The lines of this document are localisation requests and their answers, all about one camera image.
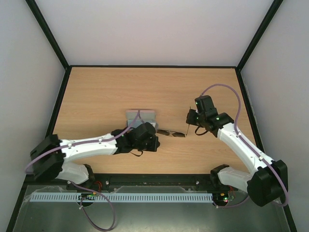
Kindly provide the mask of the black aviator sunglasses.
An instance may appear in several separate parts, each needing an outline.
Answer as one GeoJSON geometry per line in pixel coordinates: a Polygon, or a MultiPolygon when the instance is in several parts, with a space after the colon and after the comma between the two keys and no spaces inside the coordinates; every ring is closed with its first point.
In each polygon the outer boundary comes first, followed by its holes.
{"type": "Polygon", "coordinates": [[[159,121],[157,133],[165,136],[185,138],[188,135],[190,126],[183,120],[162,119],[159,121]]]}

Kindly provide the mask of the pink glasses case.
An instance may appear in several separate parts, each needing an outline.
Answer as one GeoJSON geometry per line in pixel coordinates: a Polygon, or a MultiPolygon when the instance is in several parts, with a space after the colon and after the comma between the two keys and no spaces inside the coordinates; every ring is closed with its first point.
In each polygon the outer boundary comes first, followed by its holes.
{"type": "Polygon", "coordinates": [[[135,118],[136,120],[131,128],[137,128],[139,125],[148,122],[158,130],[155,110],[126,110],[126,126],[129,126],[135,118]]]}

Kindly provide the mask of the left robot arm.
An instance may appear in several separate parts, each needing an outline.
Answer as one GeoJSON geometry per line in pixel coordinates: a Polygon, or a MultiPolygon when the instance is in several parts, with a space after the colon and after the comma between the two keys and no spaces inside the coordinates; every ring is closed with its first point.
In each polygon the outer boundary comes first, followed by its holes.
{"type": "Polygon", "coordinates": [[[91,178],[91,167],[75,164],[75,160],[125,154],[132,150],[156,152],[159,146],[156,130],[149,122],[80,140],[59,139],[52,134],[30,152],[31,161],[25,170],[31,169],[34,179],[40,182],[61,179],[82,184],[91,178]]]}

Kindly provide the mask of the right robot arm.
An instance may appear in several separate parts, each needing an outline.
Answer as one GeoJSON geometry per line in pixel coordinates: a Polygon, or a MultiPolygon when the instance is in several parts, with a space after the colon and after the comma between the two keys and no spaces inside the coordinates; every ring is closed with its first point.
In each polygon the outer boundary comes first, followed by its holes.
{"type": "Polygon", "coordinates": [[[186,123],[204,128],[224,142],[244,163],[248,172],[221,165],[211,171],[211,185],[222,189],[225,185],[248,194],[258,206],[264,206],[283,197],[288,199],[287,166],[275,161],[257,148],[227,113],[219,114],[210,96],[195,99],[196,109],[189,110],[186,123]]]}

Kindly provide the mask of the black front mounting rail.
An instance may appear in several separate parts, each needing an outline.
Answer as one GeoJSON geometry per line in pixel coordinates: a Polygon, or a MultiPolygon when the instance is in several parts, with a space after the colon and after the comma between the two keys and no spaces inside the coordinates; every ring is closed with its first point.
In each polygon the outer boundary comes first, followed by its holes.
{"type": "Polygon", "coordinates": [[[112,192],[120,187],[182,187],[209,193],[228,192],[231,187],[214,186],[209,174],[95,174],[81,187],[112,192]]]}

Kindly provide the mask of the black aluminium frame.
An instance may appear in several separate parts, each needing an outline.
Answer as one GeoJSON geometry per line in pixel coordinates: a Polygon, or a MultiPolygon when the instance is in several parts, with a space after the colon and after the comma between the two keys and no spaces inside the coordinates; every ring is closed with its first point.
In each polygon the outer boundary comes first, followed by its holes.
{"type": "Polygon", "coordinates": [[[4,83],[1,108],[9,116],[1,122],[2,134],[17,135],[30,125],[34,135],[48,133],[72,67],[218,68],[235,69],[237,77],[259,44],[282,2],[270,0],[259,14],[253,37],[232,62],[184,60],[136,62],[69,61],[46,13],[35,0],[7,0],[0,5],[0,76],[4,83]]]}

